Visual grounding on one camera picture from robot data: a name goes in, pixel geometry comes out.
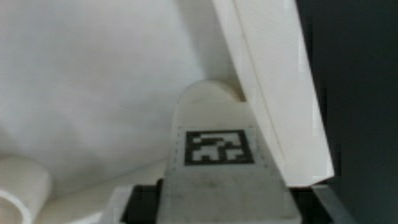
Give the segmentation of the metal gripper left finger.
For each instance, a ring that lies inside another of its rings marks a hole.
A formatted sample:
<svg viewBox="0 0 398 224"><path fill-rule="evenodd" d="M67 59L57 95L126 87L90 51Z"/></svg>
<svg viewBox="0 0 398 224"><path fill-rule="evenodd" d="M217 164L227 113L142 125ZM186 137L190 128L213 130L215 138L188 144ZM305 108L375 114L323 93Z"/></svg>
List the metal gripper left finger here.
<svg viewBox="0 0 398 224"><path fill-rule="evenodd" d="M156 224L160 187L119 186L110 195L99 224Z"/></svg>

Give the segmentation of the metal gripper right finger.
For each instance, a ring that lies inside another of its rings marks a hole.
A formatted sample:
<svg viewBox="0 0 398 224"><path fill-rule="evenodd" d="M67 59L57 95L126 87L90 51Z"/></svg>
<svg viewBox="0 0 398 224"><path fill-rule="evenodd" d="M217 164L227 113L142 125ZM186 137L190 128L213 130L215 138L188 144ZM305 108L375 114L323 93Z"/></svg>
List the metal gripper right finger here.
<svg viewBox="0 0 398 224"><path fill-rule="evenodd" d="M291 188L302 224L355 224L353 216L332 188L325 184Z"/></svg>

